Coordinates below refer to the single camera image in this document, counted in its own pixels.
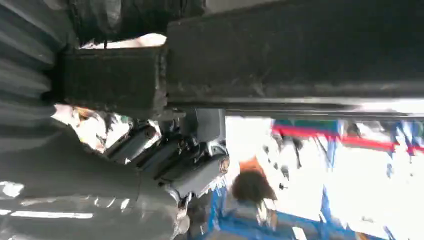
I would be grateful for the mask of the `robot's grey right hand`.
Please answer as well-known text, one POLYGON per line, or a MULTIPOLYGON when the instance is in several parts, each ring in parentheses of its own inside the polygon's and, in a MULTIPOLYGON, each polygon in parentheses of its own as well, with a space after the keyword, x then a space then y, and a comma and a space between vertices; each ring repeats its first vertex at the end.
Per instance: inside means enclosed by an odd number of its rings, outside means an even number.
POLYGON ((3 240, 174 240, 202 225, 209 186, 227 170, 221 109, 150 124, 109 152, 45 110, 0 113, 3 240))

